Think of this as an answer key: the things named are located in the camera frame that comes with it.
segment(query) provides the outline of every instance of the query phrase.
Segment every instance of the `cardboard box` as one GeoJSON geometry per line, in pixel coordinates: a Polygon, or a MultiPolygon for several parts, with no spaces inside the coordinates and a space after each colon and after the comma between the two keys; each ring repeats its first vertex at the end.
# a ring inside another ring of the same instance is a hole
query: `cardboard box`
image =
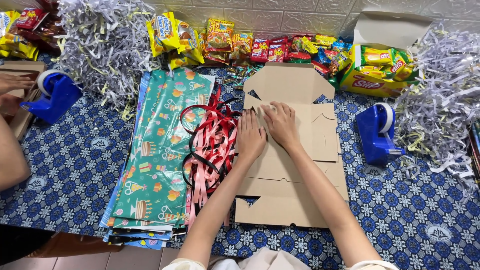
{"type": "MultiPolygon", "coordinates": [[[[244,90],[255,90],[261,101],[246,94],[244,108],[270,101],[284,102],[295,109],[300,141],[315,164],[327,175],[345,200],[347,185],[337,120],[333,103],[312,104],[321,95],[333,98],[335,89],[318,74],[313,65],[267,62],[265,67],[244,83],[244,90]]],[[[266,127],[263,111],[260,125],[266,127]]],[[[235,222],[326,227],[299,172],[288,153],[269,136],[262,155],[247,172],[238,195],[259,196],[252,205],[237,199],[235,222]]]]}
{"type": "Polygon", "coordinates": [[[355,70],[360,66],[360,46],[375,49],[395,48],[405,51],[428,31],[433,19],[426,16],[395,12],[363,11],[355,26],[353,46],[348,51],[352,64],[340,81],[340,90],[377,97],[397,96],[418,81],[388,82],[355,70]]]}
{"type": "MultiPolygon", "coordinates": [[[[45,70],[47,70],[45,63],[36,61],[5,61],[5,63],[0,66],[0,74],[16,76],[32,73],[40,74],[45,70]]],[[[32,101],[39,97],[39,92],[37,86],[34,85],[34,87],[27,92],[26,96],[24,90],[13,90],[8,94],[22,98],[23,101],[32,101]]],[[[17,139],[20,140],[23,137],[32,117],[33,115],[25,109],[18,109],[17,113],[9,123],[9,126],[17,139]]]]}

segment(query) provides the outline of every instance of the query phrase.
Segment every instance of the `white shredded paper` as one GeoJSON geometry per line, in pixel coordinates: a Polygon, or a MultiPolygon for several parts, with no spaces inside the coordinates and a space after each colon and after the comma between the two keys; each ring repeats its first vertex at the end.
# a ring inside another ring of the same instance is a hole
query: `white shredded paper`
{"type": "Polygon", "coordinates": [[[118,110],[135,106],[144,70],[154,64],[145,22],[154,9],[141,0],[60,0],[66,35],[58,63],[83,91],[118,110]]]}
{"type": "Polygon", "coordinates": [[[478,190],[466,155],[468,126],[480,117],[480,76],[469,68],[478,61],[480,35],[446,32],[439,24],[415,47],[420,83],[393,105],[396,140],[409,151],[429,154],[440,166],[432,172],[452,172],[468,199],[478,190]],[[467,172],[457,172],[463,165],[467,172]]]}

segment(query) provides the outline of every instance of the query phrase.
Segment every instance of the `tape dispenser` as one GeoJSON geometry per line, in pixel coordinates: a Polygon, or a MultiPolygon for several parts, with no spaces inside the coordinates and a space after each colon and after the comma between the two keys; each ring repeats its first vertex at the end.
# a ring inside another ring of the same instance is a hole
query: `tape dispenser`
{"type": "Polygon", "coordinates": [[[368,164],[385,166],[405,155],[405,150],[395,147],[395,111],[387,103],[375,103],[355,117],[360,133],[363,153],[368,164]]]}
{"type": "Polygon", "coordinates": [[[20,106],[49,124],[55,124],[82,96],[80,88],[64,71],[47,70],[38,76],[37,84],[42,92],[40,98],[20,106]]]}

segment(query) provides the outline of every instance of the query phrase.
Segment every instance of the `floor tile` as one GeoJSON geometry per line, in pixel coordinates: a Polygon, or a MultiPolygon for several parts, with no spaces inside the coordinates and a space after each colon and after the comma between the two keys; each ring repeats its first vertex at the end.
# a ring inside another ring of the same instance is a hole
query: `floor tile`
{"type": "Polygon", "coordinates": [[[127,245],[110,254],[106,270],[158,270],[162,250],[127,245]]]}
{"type": "Polygon", "coordinates": [[[1,270],[52,270],[57,258],[21,258],[3,266],[1,270]]]}
{"type": "Polygon", "coordinates": [[[169,265],[173,260],[177,258],[178,253],[180,252],[179,249],[174,249],[170,247],[162,248],[162,260],[160,261],[160,270],[162,270],[165,266],[169,265]]]}
{"type": "Polygon", "coordinates": [[[53,270],[105,270],[110,252],[60,257],[53,270]]]}

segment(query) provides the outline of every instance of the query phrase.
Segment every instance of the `hand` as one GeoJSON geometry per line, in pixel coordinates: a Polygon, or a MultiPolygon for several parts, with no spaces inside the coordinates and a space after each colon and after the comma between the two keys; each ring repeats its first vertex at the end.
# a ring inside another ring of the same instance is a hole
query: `hand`
{"type": "Polygon", "coordinates": [[[246,158],[248,161],[254,162],[264,151],[266,142],[265,128],[259,128],[255,112],[245,110],[237,127],[236,147],[239,152],[239,159],[246,158]]]}
{"type": "Polygon", "coordinates": [[[35,82],[27,77],[0,74],[0,95],[6,94],[12,90],[30,89],[34,84],[35,82]]]}
{"type": "Polygon", "coordinates": [[[295,110],[285,103],[272,101],[270,104],[275,106],[276,113],[270,107],[261,105],[266,114],[264,119],[270,135],[287,151],[292,150],[293,147],[301,147],[299,133],[295,126],[295,110]]]}

